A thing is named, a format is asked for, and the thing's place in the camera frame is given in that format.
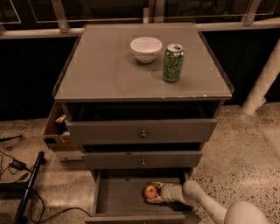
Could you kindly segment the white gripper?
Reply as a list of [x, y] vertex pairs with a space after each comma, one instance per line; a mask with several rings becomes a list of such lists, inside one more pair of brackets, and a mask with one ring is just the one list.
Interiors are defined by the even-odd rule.
[[160, 189], [160, 196], [157, 196], [153, 199], [147, 199], [146, 201], [150, 204], [160, 204], [163, 202], [174, 202], [174, 196], [172, 191], [174, 190], [173, 183], [163, 183], [163, 182], [151, 182], [156, 188]]

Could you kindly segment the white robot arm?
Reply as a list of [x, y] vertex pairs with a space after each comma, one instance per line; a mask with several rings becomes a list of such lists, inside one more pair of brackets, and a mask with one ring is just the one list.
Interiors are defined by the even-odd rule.
[[[264, 104], [264, 96], [280, 73], [280, 41], [277, 41], [272, 53], [263, 67], [246, 101], [243, 111], [252, 115]], [[255, 205], [238, 201], [225, 208], [208, 196], [194, 180], [187, 180], [183, 185], [152, 182], [143, 189], [143, 197], [148, 203], [180, 202], [188, 206], [201, 206], [215, 224], [269, 224], [263, 212]]]

